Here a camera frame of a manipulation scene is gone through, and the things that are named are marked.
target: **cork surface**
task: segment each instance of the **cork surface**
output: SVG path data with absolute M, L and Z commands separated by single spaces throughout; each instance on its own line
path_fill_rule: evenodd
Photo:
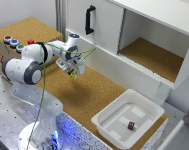
M 172 82 L 175 82 L 184 60 L 143 38 L 137 39 L 120 53 Z
M 38 86 L 43 87 L 43 83 L 42 77 Z M 52 64 L 46 68 L 46 90 L 63 103 L 66 113 L 113 149 L 117 149 L 98 133 L 91 118 L 124 93 L 125 89 L 89 67 L 86 67 L 83 75 L 73 80 L 56 64 Z M 141 148 L 166 119 L 167 116 L 163 115 L 131 150 Z
M 34 17 L 29 17 L 0 29 L 0 41 L 4 36 L 11 35 L 19 40 L 20 44 L 28 45 L 28 39 L 35 42 L 47 42 L 62 34 Z

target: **brown box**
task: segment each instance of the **brown box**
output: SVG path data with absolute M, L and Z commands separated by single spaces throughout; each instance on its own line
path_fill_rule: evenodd
M 2 63 L 6 58 L 21 58 L 21 55 L 16 52 L 15 49 L 11 49 L 9 45 L 4 44 L 4 36 L 11 35 L 14 39 L 19 40 L 20 44 L 28 45 L 28 39 L 34 39 L 35 42 L 47 42 L 55 38 L 63 40 L 63 35 L 42 23 L 34 17 L 30 17 L 19 22 L 8 25 L 0 29 L 0 74 L 2 73 Z M 49 66 L 57 59 L 54 56 L 53 59 L 46 64 Z

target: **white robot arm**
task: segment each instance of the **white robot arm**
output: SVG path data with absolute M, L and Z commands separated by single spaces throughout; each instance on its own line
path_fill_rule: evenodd
M 56 61 L 57 65 L 69 75 L 74 72 L 74 74 L 83 74 L 85 66 L 81 54 L 78 53 L 78 39 L 77 34 L 70 34 L 66 43 L 53 41 L 28 45 L 23 48 L 21 59 L 6 59 L 2 65 L 2 71 L 7 79 L 13 83 L 12 93 L 22 101 L 37 106 L 40 105 L 42 89 L 35 84 L 40 81 L 42 76 L 40 64 L 42 64 L 43 59 L 41 51 L 45 63 L 49 62 L 53 55 L 57 55 L 59 56 Z M 44 145 L 50 145 L 51 136 L 57 130 L 56 116 L 61 114 L 62 111 L 62 103 L 48 92 L 45 92 L 39 123 L 34 129 L 28 150 L 49 149 Z M 19 150 L 27 146 L 30 136 L 29 129 L 27 126 L 20 134 Z M 60 145 L 55 144 L 52 149 L 60 149 L 60 147 Z

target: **red cap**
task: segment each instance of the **red cap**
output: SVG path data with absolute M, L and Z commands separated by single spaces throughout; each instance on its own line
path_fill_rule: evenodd
M 34 44 L 35 42 L 34 42 L 34 39 L 29 39 L 28 40 L 28 45 L 31 45 L 31 44 Z

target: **black door handle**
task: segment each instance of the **black door handle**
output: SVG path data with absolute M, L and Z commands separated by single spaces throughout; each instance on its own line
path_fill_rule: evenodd
M 85 29 L 86 29 L 87 35 L 94 32 L 94 30 L 90 28 L 90 20 L 91 20 L 90 12 L 93 10 L 95 10 L 95 7 L 91 5 L 90 8 L 88 8 L 86 11 L 86 27 L 85 27 Z

